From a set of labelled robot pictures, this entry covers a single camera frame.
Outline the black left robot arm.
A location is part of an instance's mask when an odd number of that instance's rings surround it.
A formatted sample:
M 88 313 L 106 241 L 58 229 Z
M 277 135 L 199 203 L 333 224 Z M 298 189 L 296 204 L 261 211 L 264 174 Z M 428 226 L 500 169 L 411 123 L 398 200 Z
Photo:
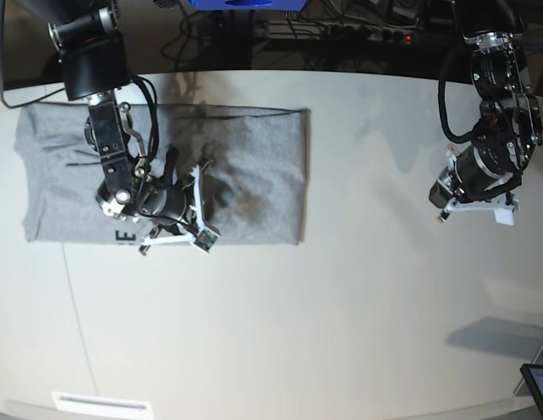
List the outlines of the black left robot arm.
M 524 77 L 519 40 L 525 27 L 511 1 L 455 1 L 452 11 L 459 38 L 442 63 L 438 111 L 444 135 L 465 148 L 449 160 L 428 198 L 443 212 L 452 204 L 488 204 L 498 197 L 510 204 L 543 140 L 539 102 Z M 473 128 L 458 135 L 449 126 L 446 83 L 462 58 L 470 61 L 480 103 Z

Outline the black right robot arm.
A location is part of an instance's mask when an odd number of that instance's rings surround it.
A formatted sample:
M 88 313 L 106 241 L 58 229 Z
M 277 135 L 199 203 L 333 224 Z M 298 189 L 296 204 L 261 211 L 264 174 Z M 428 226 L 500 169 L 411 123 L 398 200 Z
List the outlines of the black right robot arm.
M 67 99 L 87 101 L 84 137 L 100 157 L 104 179 L 96 199 L 103 213 L 152 223 L 149 240 L 162 230 L 176 237 L 198 234 L 200 167 L 192 169 L 190 184 L 181 185 L 173 178 L 178 150 L 170 148 L 163 174 L 150 173 L 160 144 L 157 93 L 129 70 L 117 2 L 22 1 L 20 6 L 47 23 Z M 147 102 L 147 138 L 134 129 L 130 106 L 115 97 L 116 89 L 130 83 Z

